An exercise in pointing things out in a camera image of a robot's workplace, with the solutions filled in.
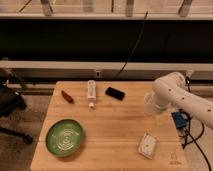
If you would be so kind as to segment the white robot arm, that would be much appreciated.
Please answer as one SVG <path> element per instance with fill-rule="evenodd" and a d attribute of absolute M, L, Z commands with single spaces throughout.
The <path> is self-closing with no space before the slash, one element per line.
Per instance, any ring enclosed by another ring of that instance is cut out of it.
<path fill-rule="evenodd" d="M 156 79 L 152 84 L 154 109 L 164 111 L 173 104 L 213 129 L 213 102 L 187 92 L 184 85 L 185 77 L 179 72 Z"/>

